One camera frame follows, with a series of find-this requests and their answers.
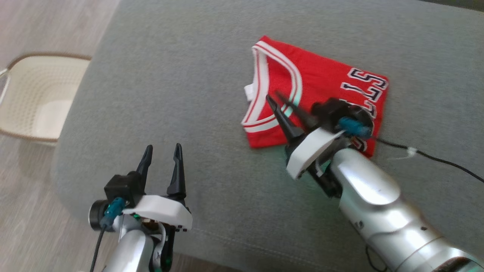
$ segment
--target folded red shirt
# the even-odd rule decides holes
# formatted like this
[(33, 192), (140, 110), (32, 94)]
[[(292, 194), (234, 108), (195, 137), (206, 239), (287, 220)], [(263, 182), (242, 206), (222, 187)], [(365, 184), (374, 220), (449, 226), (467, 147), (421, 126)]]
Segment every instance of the folded red shirt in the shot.
[[(279, 91), (299, 107), (310, 111), (315, 102), (324, 103), (330, 97), (359, 105), (373, 118), (373, 136), (377, 136), (388, 91), (388, 79), (344, 63), (318, 56), (293, 45), (264, 36), (252, 47), (254, 81), (245, 87), (251, 101), (242, 125), (252, 148), (285, 144), (266, 95)], [(292, 109), (281, 107), (291, 121), (300, 125)], [(353, 143), (371, 157), (375, 141), (355, 138)]]

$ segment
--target gray ottoman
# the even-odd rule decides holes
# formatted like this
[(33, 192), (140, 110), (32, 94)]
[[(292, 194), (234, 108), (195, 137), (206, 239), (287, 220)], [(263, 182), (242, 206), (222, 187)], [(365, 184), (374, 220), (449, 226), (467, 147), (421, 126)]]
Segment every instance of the gray ottoman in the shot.
[[(282, 147), (249, 148), (240, 122), (262, 36), (390, 79), (382, 136), (484, 175), (484, 17), (412, 0), (122, 1), (77, 92), (52, 173), (87, 220), (114, 174), (154, 145), (147, 193), (163, 194), (183, 145), (194, 229), (175, 250), (243, 271), (371, 271), (364, 244)], [(429, 221), (484, 256), (484, 184), (377, 146), (374, 161)]]

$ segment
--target beige plastic basket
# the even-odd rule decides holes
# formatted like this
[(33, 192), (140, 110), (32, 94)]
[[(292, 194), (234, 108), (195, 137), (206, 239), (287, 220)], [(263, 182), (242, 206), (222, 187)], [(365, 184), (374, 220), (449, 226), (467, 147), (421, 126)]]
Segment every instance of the beige plastic basket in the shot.
[(56, 142), (89, 58), (27, 55), (0, 72), (7, 76), (0, 95), (0, 132)]

